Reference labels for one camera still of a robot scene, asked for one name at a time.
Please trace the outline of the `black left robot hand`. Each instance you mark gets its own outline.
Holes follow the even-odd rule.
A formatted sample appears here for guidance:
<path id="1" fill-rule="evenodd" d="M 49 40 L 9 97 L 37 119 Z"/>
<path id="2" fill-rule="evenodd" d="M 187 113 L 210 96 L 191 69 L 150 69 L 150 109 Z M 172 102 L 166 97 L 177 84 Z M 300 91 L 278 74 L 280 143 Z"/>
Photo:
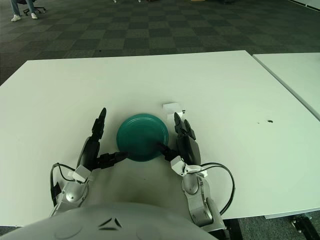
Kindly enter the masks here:
<path id="1" fill-rule="evenodd" d="M 104 153 L 98 156 L 100 151 L 100 139 L 104 133 L 107 109 L 104 107 L 98 118 L 95 119 L 92 134 L 87 138 L 78 158 L 77 167 L 82 165 L 89 171 L 106 169 L 129 157 L 128 152 Z"/>

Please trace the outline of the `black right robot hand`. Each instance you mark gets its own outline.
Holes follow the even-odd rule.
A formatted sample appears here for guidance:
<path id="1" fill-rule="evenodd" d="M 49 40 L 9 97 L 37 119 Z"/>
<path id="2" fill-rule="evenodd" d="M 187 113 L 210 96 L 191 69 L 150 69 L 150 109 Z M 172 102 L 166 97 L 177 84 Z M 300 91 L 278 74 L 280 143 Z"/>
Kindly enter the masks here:
<path id="1" fill-rule="evenodd" d="M 156 149 L 160 151 L 166 161 L 170 162 L 171 169 L 179 176 L 184 177 L 201 169 L 201 154 L 195 132 L 189 122 L 186 119 L 182 120 L 177 112 L 173 114 L 173 117 L 174 129 L 177 134 L 176 149 L 171 149 L 161 142 L 157 142 Z"/>

